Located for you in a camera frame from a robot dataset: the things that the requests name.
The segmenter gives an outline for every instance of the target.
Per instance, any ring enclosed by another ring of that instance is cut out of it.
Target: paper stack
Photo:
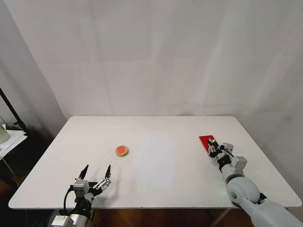
[[[7,155],[8,152],[10,152],[14,147],[16,147],[19,143],[21,143],[23,140],[27,138],[25,136],[24,131],[20,130],[6,130],[8,134],[10,135],[10,138],[2,143],[0,143],[0,157],[4,157]]]

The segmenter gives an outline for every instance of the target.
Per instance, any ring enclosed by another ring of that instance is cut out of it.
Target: white backdrop
[[[67,118],[235,116],[303,198],[301,0],[5,2]]]

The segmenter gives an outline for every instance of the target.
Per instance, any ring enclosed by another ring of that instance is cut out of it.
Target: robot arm
[[[110,184],[110,165],[106,171],[105,178],[100,182],[88,182],[84,180],[88,169],[88,165],[81,171],[76,182],[68,189],[64,202],[64,216],[57,215],[53,220],[51,226],[53,227],[85,227],[91,217],[92,203],[95,197],[101,194]],[[76,206],[70,213],[66,210],[66,198],[69,192],[74,191],[76,195]]]
[[[219,164],[231,202],[251,217],[255,227],[303,227],[286,208],[260,193],[256,184],[244,176],[247,160],[233,156],[233,148],[228,143],[219,146],[212,137],[208,139],[209,156]]]

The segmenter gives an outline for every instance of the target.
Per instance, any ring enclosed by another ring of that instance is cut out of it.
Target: red rectangular block
[[[208,152],[208,139],[211,138],[211,137],[214,138],[213,135],[200,136],[199,137],[199,139],[200,139],[200,141],[201,141],[201,143],[202,143],[202,145],[203,145],[206,153],[208,154],[208,156],[209,156],[209,152]]]

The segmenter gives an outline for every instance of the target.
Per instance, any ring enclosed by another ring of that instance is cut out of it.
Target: white wall
[[[66,122],[4,1],[0,0],[0,86],[31,133],[50,142]],[[16,119],[0,98],[0,115]]]
[[[303,198],[301,0],[5,2],[66,117],[235,116]]]

